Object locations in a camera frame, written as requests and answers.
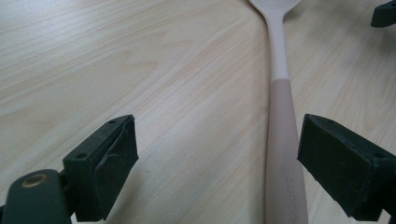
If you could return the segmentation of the beige and pink silicone spatula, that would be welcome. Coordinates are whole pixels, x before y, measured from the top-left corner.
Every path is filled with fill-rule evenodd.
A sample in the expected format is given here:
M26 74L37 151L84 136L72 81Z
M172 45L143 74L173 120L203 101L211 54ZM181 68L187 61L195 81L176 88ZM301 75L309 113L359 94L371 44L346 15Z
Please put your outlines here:
M304 172L290 86L283 21L301 0L248 0L264 17L269 36L271 85L265 166L265 224L308 224Z

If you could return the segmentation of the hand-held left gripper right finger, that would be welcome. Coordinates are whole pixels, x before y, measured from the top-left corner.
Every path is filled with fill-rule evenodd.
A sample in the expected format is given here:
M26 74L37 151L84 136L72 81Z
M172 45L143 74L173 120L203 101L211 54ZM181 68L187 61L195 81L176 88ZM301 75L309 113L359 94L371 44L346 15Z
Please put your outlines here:
M334 120L306 114L298 161L358 221L396 222L396 156Z

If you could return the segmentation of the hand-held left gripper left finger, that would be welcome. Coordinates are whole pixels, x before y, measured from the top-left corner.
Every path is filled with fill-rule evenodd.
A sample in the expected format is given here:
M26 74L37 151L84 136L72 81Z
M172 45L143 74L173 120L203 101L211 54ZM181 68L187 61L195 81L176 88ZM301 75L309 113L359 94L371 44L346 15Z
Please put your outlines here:
M63 159L78 221L107 219L137 160L132 115L106 122Z

